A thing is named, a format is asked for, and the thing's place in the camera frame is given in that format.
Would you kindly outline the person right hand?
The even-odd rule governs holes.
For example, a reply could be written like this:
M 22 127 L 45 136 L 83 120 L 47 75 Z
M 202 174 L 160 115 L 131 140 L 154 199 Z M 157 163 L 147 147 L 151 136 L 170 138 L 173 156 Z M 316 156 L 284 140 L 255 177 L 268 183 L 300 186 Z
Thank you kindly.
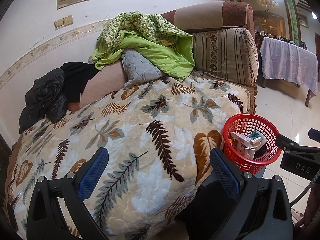
M 307 226 L 309 226 L 313 217 L 316 214 L 316 211 L 319 209 L 319 191 L 319 184 L 314 184 L 309 194 L 307 206 L 304 212 L 304 217 L 295 224 L 295 227 L 300 228 L 301 226 L 303 226 L 303 228 L 305 229 Z

